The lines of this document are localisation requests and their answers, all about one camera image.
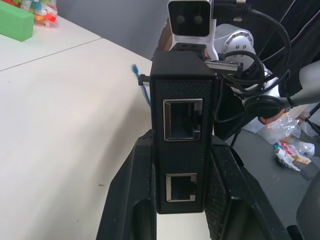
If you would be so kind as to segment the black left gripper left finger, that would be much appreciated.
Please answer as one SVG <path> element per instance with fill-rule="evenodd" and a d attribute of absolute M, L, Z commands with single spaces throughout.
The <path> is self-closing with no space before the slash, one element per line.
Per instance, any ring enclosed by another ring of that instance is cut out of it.
<path fill-rule="evenodd" d="M 96 239 L 155 240 L 156 202 L 156 170 L 149 130 L 137 139 L 110 183 Z"/>

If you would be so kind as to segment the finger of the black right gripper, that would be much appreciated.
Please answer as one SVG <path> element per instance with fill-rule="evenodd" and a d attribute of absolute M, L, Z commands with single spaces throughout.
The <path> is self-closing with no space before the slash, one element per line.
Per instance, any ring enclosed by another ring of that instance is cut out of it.
<path fill-rule="evenodd" d="M 145 75 L 145 74 L 140 74 L 138 76 L 138 85 L 144 86 L 144 87 L 149 87 L 150 86 L 150 76 Z"/>

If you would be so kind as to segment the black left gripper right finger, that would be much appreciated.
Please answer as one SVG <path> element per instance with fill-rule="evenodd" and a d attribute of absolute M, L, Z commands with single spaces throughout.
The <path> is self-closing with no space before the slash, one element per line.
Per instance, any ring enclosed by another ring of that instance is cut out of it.
<path fill-rule="evenodd" d="M 211 140 L 205 215 L 212 240 L 288 240 L 259 182 L 236 151 Z"/>

